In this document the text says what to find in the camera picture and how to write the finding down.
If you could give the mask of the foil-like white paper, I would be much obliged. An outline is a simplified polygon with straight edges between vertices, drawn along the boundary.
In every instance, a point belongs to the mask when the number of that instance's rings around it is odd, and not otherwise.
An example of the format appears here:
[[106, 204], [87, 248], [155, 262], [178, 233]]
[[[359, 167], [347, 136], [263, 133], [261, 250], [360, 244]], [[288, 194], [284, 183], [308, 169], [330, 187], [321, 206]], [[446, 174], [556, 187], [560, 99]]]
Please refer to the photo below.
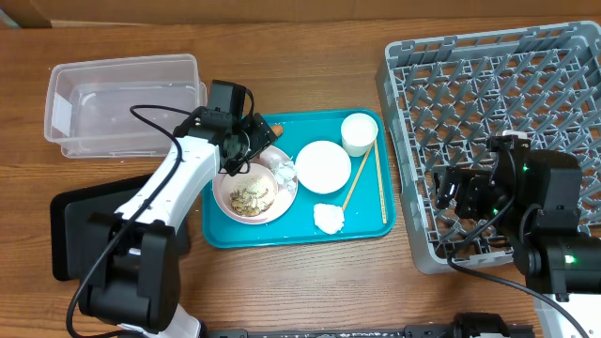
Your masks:
[[289, 192], [297, 189], [295, 177], [297, 171], [293, 161], [279, 162], [273, 169], [275, 180], [279, 185], [284, 186]]

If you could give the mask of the white cup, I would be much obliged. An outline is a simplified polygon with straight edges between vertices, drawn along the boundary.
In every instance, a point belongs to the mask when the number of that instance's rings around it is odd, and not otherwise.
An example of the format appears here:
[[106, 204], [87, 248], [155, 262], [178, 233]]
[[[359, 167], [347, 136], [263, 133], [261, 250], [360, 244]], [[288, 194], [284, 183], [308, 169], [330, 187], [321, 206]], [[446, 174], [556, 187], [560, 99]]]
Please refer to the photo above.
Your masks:
[[378, 136], [376, 120], [364, 113], [346, 117], [341, 125], [343, 149], [350, 157], [365, 154]]

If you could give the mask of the white tissue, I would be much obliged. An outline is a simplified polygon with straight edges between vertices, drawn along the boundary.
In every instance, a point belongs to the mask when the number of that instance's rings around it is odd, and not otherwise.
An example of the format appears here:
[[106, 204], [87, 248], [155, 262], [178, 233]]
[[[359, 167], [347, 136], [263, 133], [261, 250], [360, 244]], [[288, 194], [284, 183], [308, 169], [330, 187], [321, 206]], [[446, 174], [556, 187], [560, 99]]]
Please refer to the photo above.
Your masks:
[[334, 235], [344, 227], [344, 211], [341, 207], [327, 204], [314, 205], [315, 225], [324, 233]]

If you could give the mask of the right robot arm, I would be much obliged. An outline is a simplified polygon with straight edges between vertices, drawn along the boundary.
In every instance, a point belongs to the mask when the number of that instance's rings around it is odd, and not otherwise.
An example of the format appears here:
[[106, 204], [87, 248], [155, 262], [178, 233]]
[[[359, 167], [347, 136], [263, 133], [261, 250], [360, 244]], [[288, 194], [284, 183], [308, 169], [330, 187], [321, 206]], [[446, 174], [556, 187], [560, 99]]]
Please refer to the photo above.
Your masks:
[[582, 170], [575, 156], [532, 149], [516, 135], [492, 136], [491, 169], [449, 166], [434, 178], [436, 207], [455, 205], [461, 219], [479, 222], [456, 245], [461, 251], [490, 226], [506, 238], [524, 284], [462, 267], [460, 272], [522, 291], [534, 300], [547, 337], [600, 334], [600, 240], [578, 229]]

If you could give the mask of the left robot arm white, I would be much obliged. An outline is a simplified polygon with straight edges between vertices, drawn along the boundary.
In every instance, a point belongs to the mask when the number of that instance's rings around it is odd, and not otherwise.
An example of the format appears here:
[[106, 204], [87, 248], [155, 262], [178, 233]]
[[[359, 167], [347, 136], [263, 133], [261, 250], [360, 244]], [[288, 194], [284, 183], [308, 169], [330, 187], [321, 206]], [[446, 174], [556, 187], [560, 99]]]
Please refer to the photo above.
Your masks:
[[66, 314], [115, 326], [113, 337], [200, 337], [180, 305], [177, 230], [198, 194], [220, 173], [246, 174], [284, 130], [240, 108], [199, 106], [165, 136], [171, 148], [146, 184], [112, 214], [94, 213], [83, 235], [82, 274]]

